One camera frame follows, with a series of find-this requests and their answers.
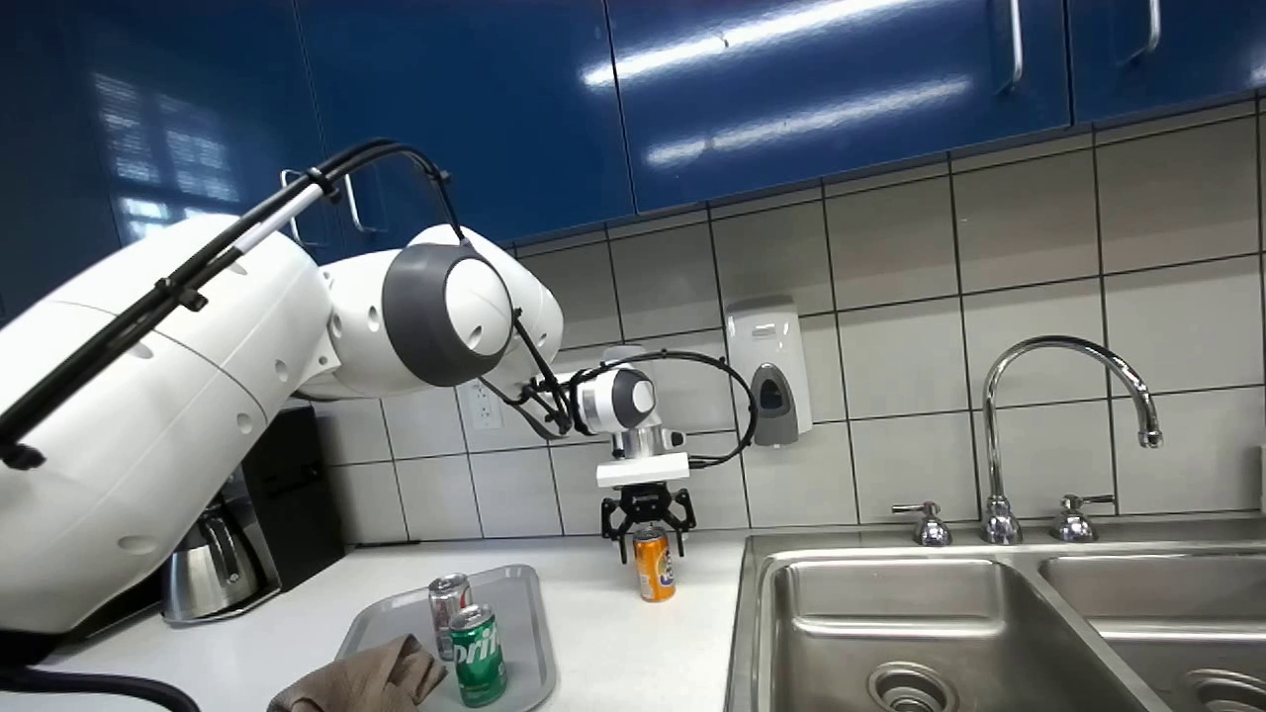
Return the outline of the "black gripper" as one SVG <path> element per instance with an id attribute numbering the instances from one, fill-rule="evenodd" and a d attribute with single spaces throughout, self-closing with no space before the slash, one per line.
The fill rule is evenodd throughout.
<path id="1" fill-rule="evenodd" d="M 694 499 L 664 483 L 623 487 L 602 503 L 602 536 L 619 545 L 619 562 L 630 567 L 630 528 L 664 524 L 673 530 L 676 553 L 690 553 L 690 536 L 698 528 Z"/>

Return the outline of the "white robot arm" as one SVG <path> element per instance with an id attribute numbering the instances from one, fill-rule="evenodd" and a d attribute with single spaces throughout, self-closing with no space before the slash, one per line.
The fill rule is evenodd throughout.
<path id="1" fill-rule="evenodd" d="M 433 227 L 314 261 L 268 234 L 69 396 L 0 471 L 0 629 L 60 637 L 152 579 L 292 399 L 547 376 L 568 318 L 503 244 Z"/>

